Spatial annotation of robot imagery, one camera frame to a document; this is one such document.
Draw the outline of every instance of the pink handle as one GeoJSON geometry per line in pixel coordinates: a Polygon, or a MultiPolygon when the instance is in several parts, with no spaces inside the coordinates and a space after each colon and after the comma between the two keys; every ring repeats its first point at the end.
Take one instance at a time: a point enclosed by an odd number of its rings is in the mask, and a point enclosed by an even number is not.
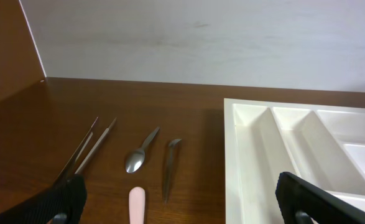
{"type": "Polygon", "coordinates": [[[130,224],[144,224],[145,190],[134,187],[129,195],[130,224]]]}

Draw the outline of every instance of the white tray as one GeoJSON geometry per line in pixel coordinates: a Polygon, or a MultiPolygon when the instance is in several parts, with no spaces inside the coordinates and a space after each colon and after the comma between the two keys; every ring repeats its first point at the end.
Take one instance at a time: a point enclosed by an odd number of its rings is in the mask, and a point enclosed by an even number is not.
{"type": "Polygon", "coordinates": [[[365,211],[365,109],[224,100],[226,223],[283,223],[289,171],[365,211]]]}

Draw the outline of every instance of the spoon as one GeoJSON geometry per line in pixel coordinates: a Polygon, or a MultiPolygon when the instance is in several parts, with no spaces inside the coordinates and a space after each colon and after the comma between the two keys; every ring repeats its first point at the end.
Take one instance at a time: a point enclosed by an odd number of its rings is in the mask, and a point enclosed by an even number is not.
{"type": "Polygon", "coordinates": [[[141,165],[145,161],[145,153],[146,149],[149,146],[150,142],[152,142],[153,138],[156,136],[157,132],[159,131],[160,127],[157,127],[142,143],[142,146],[139,149],[136,149],[132,152],[127,160],[126,160],[126,171],[127,173],[131,174],[137,171],[141,165]]]}

